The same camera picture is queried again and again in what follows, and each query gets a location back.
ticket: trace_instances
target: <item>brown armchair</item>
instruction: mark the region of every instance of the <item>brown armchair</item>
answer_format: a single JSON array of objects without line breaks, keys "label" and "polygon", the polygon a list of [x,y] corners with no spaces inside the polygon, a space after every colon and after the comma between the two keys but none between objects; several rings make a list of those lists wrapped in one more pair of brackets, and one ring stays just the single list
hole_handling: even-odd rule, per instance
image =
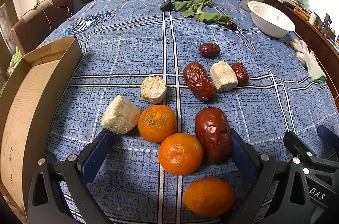
[{"label": "brown armchair", "polygon": [[36,49],[69,17],[73,0],[44,0],[13,25],[11,35],[22,55]]}]

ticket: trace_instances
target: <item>white glove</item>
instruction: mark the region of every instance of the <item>white glove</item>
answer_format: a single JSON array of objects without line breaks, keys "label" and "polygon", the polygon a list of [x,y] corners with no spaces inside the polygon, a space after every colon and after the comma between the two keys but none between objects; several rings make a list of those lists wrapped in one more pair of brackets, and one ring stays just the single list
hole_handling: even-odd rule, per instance
[{"label": "white glove", "polygon": [[303,40],[292,39],[289,42],[290,47],[296,52],[298,61],[307,68],[313,82],[326,82],[326,75],[317,63],[313,51],[309,52],[306,43]]}]

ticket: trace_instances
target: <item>white bowl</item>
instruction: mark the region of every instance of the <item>white bowl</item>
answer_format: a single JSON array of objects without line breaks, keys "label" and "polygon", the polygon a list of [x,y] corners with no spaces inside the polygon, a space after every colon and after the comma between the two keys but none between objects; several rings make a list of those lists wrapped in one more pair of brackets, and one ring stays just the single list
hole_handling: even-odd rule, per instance
[{"label": "white bowl", "polygon": [[296,29],[289,17],[273,6],[259,1],[250,1],[247,6],[254,24],[271,37],[282,38]]}]

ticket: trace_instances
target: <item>orange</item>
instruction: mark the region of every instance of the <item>orange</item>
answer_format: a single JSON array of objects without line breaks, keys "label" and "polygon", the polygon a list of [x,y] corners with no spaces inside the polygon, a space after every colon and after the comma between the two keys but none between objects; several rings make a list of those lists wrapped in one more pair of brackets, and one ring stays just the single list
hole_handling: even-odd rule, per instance
[{"label": "orange", "polygon": [[208,217],[227,213],[233,206],[231,186],[219,178],[204,178],[193,182],[183,195],[183,202],[191,211]]},{"label": "orange", "polygon": [[200,141],[186,133],[167,137],[160,145],[158,159],[165,171],[174,175],[186,175],[196,171],[204,156]]},{"label": "orange", "polygon": [[174,112],[165,105],[153,105],[146,108],[138,120],[141,136],[149,142],[162,142],[177,128]]}]

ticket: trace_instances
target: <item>blue tablecloth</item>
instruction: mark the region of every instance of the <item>blue tablecloth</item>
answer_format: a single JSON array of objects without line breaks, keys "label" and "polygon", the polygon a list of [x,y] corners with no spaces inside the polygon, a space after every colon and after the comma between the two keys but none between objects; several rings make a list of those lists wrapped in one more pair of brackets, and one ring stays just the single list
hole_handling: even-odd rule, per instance
[{"label": "blue tablecloth", "polygon": [[[332,151],[319,139],[318,125],[338,133],[338,111],[326,83],[314,84],[286,45],[293,34],[274,39],[263,34],[240,8],[238,0],[213,0],[204,11],[225,13],[240,24],[236,31],[216,24],[183,18],[178,12],[161,12],[163,0],[94,0],[57,28],[42,45],[76,35],[83,58],[58,106],[47,146],[49,160],[65,160],[79,153],[101,131],[101,118],[117,95],[141,110],[151,104],[140,94],[146,76],[167,82],[165,104],[178,118],[178,132],[194,135],[194,117],[208,106],[226,112],[230,126],[259,153],[290,160],[282,138],[295,132],[318,156]],[[201,57],[199,46],[216,42],[220,55]],[[208,103],[196,99],[182,78],[193,61],[207,72],[225,60],[242,62],[250,80]],[[235,190],[236,204],[245,196],[245,184],[230,160],[214,166],[203,162],[190,175],[164,172],[158,162],[159,144],[143,140],[137,129],[115,136],[115,144],[95,181],[88,185],[94,198],[116,223],[215,223],[200,217],[182,203],[182,193],[191,182],[217,176]],[[69,191],[61,184],[73,215],[83,221]],[[269,201],[272,192],[267,196]],[[262,207],[263,215],[269,202]]]}]

